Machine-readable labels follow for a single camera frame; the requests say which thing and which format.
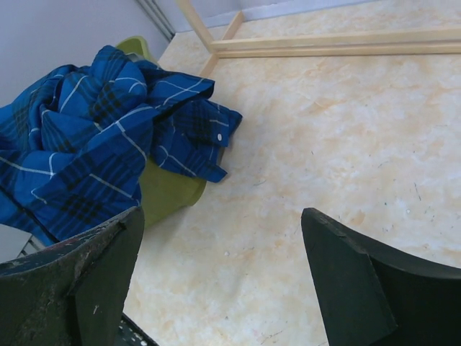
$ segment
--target white wall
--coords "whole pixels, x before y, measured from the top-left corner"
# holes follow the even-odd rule
[[[135,0],[3,0],[0,106],[53,68],[89,65],[104,45],[143,36],[156,57],[167,40]]]
[[[191,30],[175,1],[155,1],[177,32]],[[240,10],[246,20],[255,20],[368,1],[375,0],[191,0],[208,27],[228,24]]]

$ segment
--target green plastic bin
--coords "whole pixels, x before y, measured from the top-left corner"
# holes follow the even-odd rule
[[[141,36],[129,37],[117,45],[125,54],[135,53],[154,63],[146,40]],[[148,159],[140,177],[143,199],[141,205],[146,218],[146,227],[167,217],[174,211],[194,205],[202,196],[206,180],[185,177],[157,166]]]

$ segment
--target blue and white checkered garment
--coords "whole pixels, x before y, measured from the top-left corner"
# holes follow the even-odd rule
[[[241,115],[207,100],[213,86],[111,46],[91,66],[51,71],[0,108],[0,223],[45,245],[95,227],[140,204],[149,154],[219,182]]]

